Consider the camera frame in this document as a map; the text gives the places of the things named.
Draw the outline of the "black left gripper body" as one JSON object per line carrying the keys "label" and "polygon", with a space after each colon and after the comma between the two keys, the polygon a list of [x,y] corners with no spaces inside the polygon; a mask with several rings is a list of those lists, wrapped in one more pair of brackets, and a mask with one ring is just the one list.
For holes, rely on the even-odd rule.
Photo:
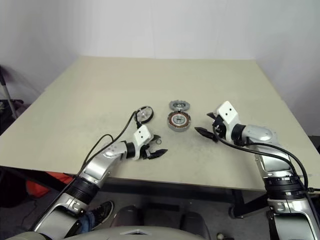
{"label": "black left gripper body", "polygon": [[155,159],[157,158],[156,152],[150,152],[150,145],[152,145],[154,143],[153,140],[151,140],[149,143],[144,144],[141,148],[140,148],[140,158],[143,160],[146,159]]}

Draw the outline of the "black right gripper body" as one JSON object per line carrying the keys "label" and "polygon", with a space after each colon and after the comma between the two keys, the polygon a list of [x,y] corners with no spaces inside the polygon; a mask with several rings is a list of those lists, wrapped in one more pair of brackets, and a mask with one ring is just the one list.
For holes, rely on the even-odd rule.
{"label": "black right gripper body", "polygon": [[226,126],[224,124],[224,120],[220,115],[217,115],[212,124],[213,129],[217,133],[220,138],[226,137]]}

